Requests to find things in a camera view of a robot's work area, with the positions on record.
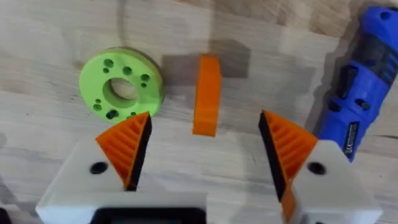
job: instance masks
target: center hole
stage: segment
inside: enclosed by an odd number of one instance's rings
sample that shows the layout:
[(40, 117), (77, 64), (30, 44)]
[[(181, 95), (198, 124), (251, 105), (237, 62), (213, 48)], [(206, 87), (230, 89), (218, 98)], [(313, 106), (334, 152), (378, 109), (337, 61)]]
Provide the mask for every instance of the center hole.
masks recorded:
[(125, 100), (135, 100), (138, 98), (136, 87), (123, 78), (111, 78), (109, 80), (111, 89), (115, 95)]

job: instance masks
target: blue power tool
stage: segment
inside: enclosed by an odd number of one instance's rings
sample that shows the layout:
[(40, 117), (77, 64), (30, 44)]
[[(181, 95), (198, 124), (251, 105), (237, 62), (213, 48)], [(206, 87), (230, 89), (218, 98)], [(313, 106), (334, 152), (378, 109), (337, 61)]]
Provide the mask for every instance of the blue power tool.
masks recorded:
[(398, 72), (397, 9), (369, 7), (361, 17), (360, 32), (318, 133), (319, 139), (336, 141), (350, 162)]

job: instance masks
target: light wood surface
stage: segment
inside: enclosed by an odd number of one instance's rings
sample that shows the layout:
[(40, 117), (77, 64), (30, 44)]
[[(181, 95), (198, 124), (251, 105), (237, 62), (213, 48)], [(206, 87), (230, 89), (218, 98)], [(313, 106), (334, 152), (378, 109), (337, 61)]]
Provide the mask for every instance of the light wood surface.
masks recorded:
[[(16, 223), (40, 223), (35, 203), (74, 144), (111, 124), (79, 94), (82, 65), (109, 47), (145, 52), (161, 67), (165, 100), (140, 188), (208, 192), (210, 223), (280, 223), (259, 113), (313, 131), (365, 0), (1, 0), (0, 202)], [(199, 54), (219, 56), (216, 138), (193, 136)], [(398, 223), (398, 87), (353, 167)]]

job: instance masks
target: black screw hole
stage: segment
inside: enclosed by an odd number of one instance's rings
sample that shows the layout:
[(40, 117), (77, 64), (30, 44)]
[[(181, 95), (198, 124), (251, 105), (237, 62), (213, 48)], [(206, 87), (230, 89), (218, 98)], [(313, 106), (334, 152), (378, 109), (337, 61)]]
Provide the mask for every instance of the black screw hole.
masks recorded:
[(320, 162), (310, 162), (307, 168), (316, 175), (325, 175), (326, 167)]
[(141, 75), (141, 80), (144, 82), (148, 82), (150, 79), (150, 76), (148, 74), (143, 74)]
[(102, 110), (102, 106), (99, 105), (99, 104), (94, 104), (93, 109), (94, 109), (95, 111), (101, 111), (101, 110)]
[(391, 15), (389, 12), (382, 12), (380, 16), (381, 16), (381, 19), (388, 20)]
[(108, 169), (108, 164), (106, 162), (96, 162), (90, 167), (91, 174), (102, 174)]
[(123, 74), (125, 74), (125, 75), (131, 75), (131, 73), (132, 73), (132, 70), (131, 70), (130, 67), (124, 67), (124, 68), (123, 68)]
[(105, 59), (104, 65), (106, 67), (108, 67), (108, 68), (112, 68), (113, 67), (113, 61), (111, 59)]
[(116, 110), (111, 110), (109, 112), (106, 113), (106, 118), (108, 119), (113, 119), (115, 117), (119, 116), (119, 112)]

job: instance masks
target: green 3d printed part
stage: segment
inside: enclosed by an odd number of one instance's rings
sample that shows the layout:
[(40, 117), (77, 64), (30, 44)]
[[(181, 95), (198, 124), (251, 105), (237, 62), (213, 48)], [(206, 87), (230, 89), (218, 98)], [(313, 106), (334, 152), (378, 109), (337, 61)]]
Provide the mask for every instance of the green 3d printed part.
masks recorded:
[[(121, 98), (111, 86), (123, 79), (135, 87), (136, 97)], [(157, 67), (139, 52), (108, 49), (88, 61), (80, 73), (81, 95), (98, 116), (113, 123), (149, 111), (153, 116), (162, 103), (162, 77)]]

